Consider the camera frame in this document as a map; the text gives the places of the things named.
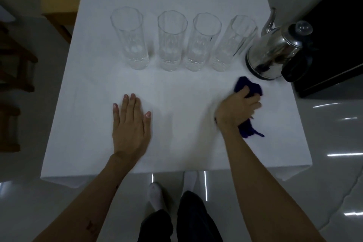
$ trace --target clear glass tumbler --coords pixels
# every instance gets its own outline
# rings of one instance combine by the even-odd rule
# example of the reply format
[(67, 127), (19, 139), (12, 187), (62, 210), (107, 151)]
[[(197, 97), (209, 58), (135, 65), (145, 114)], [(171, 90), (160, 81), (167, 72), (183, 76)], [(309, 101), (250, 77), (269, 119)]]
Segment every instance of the clear glass tumbler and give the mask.
[(117, 8), (111, 15), (111, 22), (131, 68), (135, 70), (146, 68), (149, 64), (149, 55), (142, 28), (142, 14), (131, 7)]
[(208, 59), (215, 44), (222, 23), (210, 13), (197, 14), (193, 19), (193, 30), (190, 34), (185, 66), (190, 71), (199, 71)]
[(159, 26), (159, 56), (161, 67), (166, 71), (178, 68), (188, 21), (177, 11), (165, 11), (157, 18)]
[(219, 72), (225, 71), (256, 34), (257, 26), (251, 18), (236, 15), (230, 21), (219, 45), (211, 56), (212, 67)]

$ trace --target stainless steel kettle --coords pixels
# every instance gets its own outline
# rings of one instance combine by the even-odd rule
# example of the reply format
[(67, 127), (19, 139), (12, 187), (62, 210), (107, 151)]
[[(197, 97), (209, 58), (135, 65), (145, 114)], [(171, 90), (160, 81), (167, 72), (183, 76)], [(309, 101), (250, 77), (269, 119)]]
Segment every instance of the stainless steel kettle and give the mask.
[(273, 29), (275, 15), (276, 9), (271, 8), (261, 38), (246, 54), (246, 64), (252, 74), (260, 79), (274, 80), (283, 76), (288, 82), (293, 82), (305, 75), (312, 64), (308, 35), (313, 28), (301, 20)]

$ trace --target foot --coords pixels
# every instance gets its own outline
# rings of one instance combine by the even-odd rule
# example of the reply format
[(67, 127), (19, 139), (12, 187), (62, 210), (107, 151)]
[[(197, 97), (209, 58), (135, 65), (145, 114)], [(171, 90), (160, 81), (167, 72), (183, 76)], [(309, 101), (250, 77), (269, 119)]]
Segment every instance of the foot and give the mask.
[(163, 192), (158, 183), (153, 182), (149, 185), (149, 189), (147, 190), (147, 196), (156, 212), (158, 210), (165, 210), (166, 212), (168, 211), (164, 202)]
[(197, 181), (197, 175), (197, 171), (184, 171), (184, 185), (183, 192), (181, 193), (182, 196), (187, 190), (193, 192), (195, 182)]

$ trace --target blue cloth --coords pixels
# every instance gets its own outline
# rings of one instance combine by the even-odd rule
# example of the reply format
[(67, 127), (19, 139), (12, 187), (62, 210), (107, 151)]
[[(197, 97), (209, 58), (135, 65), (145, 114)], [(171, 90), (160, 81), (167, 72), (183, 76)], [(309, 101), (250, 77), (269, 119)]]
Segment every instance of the blue cloth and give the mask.
[[(253, 83), (251, 82), (247, 77), (240, 77), (234, 87), (234, 91), (238, 92), (239, 90), (241, 90), (245, 85), (248, 86), (248, 88), (250, 89), (250, 92), (247, 94), (246, 98), (252, 97), (255, 93), (259, 94), (260, 96), (262, 96), (262, 89), (261, 86), (259, 84)], [(243, 138), (248, 138), (251, 135), (257, 134), (261, 137), (264, 137), (265, 135), (257, 132), (256, 130), (253, 129), (252, 124), (251, 124), (251, 120), (248, 119), (247, 121), (241, 123), (238, 126), (238, 129), (240, 131), (240, 134)]]

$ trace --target black kettle base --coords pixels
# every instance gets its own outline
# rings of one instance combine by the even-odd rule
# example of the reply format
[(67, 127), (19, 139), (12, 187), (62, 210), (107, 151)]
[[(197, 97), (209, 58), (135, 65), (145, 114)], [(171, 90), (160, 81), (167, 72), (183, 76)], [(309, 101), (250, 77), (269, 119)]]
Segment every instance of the black kettle base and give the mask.
[(248, 68), (248, 70), (257, 78), (261, 79), (261, 80), (274, 80), (274, 79), (268, 79), (268, 78), (265, 78), (265, 77), (262, 77), (260, 74), (258, 74), (255, 70), (252, 69), (251, 65), (249, 64), (248, 62), (248, 52), (246, 54), (246, 57), (245, 57), (245, 62), (246, 62), (246, 66)]

